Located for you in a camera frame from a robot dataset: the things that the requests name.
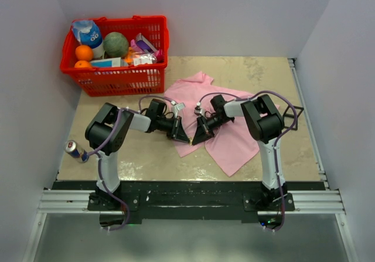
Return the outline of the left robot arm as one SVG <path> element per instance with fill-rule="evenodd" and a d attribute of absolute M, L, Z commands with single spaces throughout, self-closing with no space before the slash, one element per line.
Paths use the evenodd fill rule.
<path fill-rule="evenodd" d="M 179 115 L 184 108 L 184 103 L 154 97 L 146 109 L 138 111 L 105 103 L 92 119 L 85 138 L 93 149 L 88 155 L 98 156 L 97 187 L 104 192 L 100 202 L 107 210 L 116 210 L 121 205 L 121 196 L 115 192 L 120 187 L 117 152 L 128 131 L 161 131 L 168 139 L 188 144 L 190 138 Z"/>

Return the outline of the pink garment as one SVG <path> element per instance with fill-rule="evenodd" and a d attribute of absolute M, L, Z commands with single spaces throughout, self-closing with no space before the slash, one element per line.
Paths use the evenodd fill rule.
<path fill-rule="evenodd" d="M 197 116 L 194 114 L 194 108 L 205 94 L 221 92 L 225 100 L 232 99 L 228 94 L 241 98 L 253 96 L 252 93 L 245 91 L 214 86 L 213 81 L 214 78 L 204 72 L 198 72 L 188 78 L 178 79 L 164 93 L 167 98 L 185 104 L 182 110 L 182 124 L 189 137 L 193 137 L 197 129 Z M 222 125 L 214 133 L 214 138 L 198 145 L 175 141 L 179 156 L 182 158 L 204 146 L 223 172 L 227 176 L 232 176 L 259 152 L 259 146 L 251 137 L 243 117 Z"/>

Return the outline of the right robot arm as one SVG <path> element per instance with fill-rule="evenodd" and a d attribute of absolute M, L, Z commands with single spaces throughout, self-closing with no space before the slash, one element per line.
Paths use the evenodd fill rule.
<path fill-rule="evenodd" d="M 285 178 L 279 164 L 281 158 L 278 145 L 284 129 L 284 120 L 275 104 L 267 94 L 250 101 L 227 101 L 219 94 L 215 95 L 210 103 L 214 113 L 209 118 L 199 114 L 192 144 L 196 145 L 213 138 L 215 129 L 229 121 L 233 122 L 236 117 L 244 117 L 251 137 L 260 146 L 264 191 L 261 204 L 266 210 L 275 210 L 282 203 L 281 197 L 287 194 Z"/>

